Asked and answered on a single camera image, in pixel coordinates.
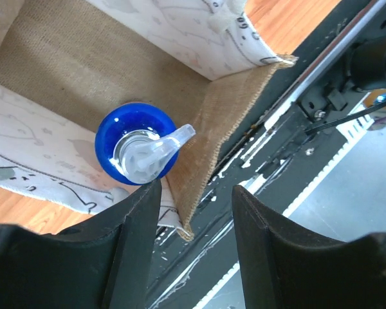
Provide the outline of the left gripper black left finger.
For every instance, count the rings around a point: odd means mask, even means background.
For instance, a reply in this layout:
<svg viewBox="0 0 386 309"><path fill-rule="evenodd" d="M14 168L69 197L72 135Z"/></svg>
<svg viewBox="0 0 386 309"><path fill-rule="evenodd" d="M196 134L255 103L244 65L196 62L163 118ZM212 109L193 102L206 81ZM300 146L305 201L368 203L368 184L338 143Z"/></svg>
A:
<svg viewBox="0 0 386 309"><path fill-rule="evenodd" d="M0 224L0 308L143 308L160 200L156 180L55 235Z"/></svg>

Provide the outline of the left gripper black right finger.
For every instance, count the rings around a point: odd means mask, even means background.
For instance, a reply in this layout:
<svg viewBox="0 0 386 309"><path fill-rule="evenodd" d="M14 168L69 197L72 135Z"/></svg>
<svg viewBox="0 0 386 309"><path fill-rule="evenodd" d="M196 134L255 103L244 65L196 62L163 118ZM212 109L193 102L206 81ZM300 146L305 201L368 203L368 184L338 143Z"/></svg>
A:
<svg viewBox="0 0 386 309"><path fill-rule="evenodd" d="M386 308L386 232L338 241L232 191L247 308Z"/></svg>

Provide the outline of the beige canvas bag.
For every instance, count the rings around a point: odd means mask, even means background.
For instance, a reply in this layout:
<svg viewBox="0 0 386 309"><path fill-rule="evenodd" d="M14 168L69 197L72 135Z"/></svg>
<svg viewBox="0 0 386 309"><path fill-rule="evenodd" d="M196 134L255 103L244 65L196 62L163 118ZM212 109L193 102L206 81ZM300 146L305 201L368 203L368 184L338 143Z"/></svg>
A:
<svg viewBox="0 0 386 309"><path fill-rule="evenodd" d="M0 187L97 214L132 193L97 161L95 133L140 101L196 135L162 173L159 224L190 221L222 144L278 55L244 1L0 1Z"/></svg>

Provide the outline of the blue cap bottle front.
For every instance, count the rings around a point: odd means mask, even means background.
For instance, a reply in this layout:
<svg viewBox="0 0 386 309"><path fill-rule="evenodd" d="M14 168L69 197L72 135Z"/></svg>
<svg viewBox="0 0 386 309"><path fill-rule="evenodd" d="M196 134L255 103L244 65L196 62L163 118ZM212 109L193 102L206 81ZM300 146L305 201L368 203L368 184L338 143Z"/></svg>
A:
<svg viewBox="0 0 386 309"><path fill-rule="evenodd" d="M131 102L110 112L95 135L95 154L103 170L126 185L163 178L179 150L196 134L190 124L176 127L161 109Z"/></svg>

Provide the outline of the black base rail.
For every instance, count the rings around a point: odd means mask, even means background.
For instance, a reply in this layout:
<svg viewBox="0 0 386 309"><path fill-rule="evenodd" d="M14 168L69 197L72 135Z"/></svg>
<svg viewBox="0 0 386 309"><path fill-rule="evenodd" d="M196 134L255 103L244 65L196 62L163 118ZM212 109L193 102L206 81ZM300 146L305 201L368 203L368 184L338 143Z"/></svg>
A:
<svg viewBox="0 0 386 309"><path fill-rule="evenodd" d="M318 144L331 140L336 128L313 138L304 130L320 111L334 120L362 105L365 92L341 90L343 56L353 44L383 36L386 1L340 1L295 49L296 65L273 76L223 145L192 219L195 238L184 241L169 229L158 233L147 308L208 308L222 299L240 270L233 188L256 180L269 185L296 157L312 155Z"/></svg>

